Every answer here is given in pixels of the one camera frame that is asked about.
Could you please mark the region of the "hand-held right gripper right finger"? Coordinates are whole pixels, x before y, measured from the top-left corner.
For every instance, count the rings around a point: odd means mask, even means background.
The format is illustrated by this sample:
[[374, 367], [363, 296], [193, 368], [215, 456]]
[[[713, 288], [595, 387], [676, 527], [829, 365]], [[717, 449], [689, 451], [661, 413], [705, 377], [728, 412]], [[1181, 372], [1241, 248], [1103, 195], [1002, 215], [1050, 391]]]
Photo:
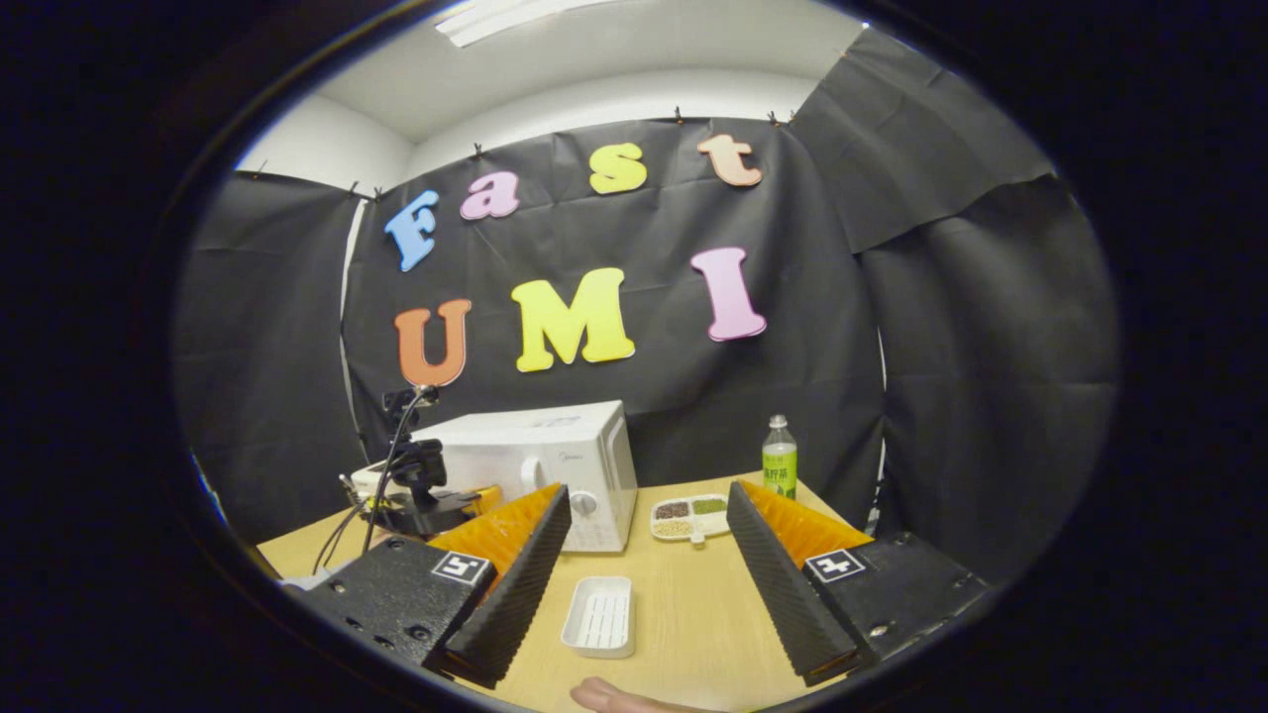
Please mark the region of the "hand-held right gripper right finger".
[[760, 483], [732, 483], [727, 521], [809, 686], [924, 644], [992, 591], [914, 533], [876, 539]]

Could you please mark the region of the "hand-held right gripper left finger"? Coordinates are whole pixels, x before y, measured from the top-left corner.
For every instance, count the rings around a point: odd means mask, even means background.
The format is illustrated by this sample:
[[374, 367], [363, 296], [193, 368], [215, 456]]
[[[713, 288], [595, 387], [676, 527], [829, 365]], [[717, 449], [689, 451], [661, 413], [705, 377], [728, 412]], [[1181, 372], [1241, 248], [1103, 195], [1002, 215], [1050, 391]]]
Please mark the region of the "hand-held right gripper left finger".
[[394, 535], [297, 596], [387, 658], [493, 689], [552, 582], [568, 499], [548, 483], [429, 542]]

